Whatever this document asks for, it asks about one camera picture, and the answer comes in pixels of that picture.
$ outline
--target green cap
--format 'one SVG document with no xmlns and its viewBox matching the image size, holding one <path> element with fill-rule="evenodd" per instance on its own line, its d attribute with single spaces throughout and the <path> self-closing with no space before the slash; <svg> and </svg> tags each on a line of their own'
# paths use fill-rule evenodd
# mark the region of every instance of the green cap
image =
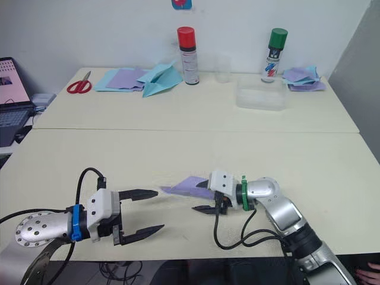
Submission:
<svg viewBox="0 0 380 285">
<path fill-rule="evenodd" d="M 271 39 L 269 40 L 269 46 L 275 49 L 283 49 L 287 37 L 287 30 L 283 28 L 274 28 L 271 33 Z"/>
</svg>

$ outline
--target laptop keyboard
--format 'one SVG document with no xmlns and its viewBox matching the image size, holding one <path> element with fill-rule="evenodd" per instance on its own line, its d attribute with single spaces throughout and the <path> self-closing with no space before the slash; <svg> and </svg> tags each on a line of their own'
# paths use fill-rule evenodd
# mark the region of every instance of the laptop keyboard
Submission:
<svg viewBox="0 0 380 285">
<path fill-rule="evenodd" d="M 0 128 L 19 125 L 27 113 L 28 110 L 0 113 Z"/>
</svg>

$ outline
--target laptop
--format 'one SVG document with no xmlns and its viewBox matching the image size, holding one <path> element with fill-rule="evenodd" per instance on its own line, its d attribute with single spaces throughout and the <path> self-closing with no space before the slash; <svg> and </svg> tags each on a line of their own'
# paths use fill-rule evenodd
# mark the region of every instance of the laptop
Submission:
<svg viewBox="0 0 380 285">
<path fill-rule="evenodd" d="M 14 141 L 14 135 L 33 114 L 31 102 L 12 58 L 0 58 L 0 147 Z"/>
</svg>

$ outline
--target gray wall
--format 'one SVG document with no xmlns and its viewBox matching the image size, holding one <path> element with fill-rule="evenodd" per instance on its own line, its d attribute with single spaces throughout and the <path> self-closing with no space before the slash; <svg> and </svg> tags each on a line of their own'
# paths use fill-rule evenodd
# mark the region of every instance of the gray wall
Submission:
<svg viewBox="0 0 380 285">
<path fill-rule="evenodd" d="M 380 0 L 370 3 L 329 82 L 380 162 Z"/>
</svg>

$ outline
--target person's hand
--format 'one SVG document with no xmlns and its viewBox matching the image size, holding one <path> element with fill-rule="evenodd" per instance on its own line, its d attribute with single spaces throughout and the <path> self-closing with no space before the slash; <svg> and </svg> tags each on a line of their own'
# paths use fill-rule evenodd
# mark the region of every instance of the person's hand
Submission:
<svg viewBox="0 0 380 285">
<path fill-rule="evenodd" d="M 379 264 L 368 263 L 368 266 L 380 270 Z M 380 273 L 364 271 L 357 269 L 356 276 L 360 279 L 360 283 L 364 285 L 380 285 Z"/>
</svg>

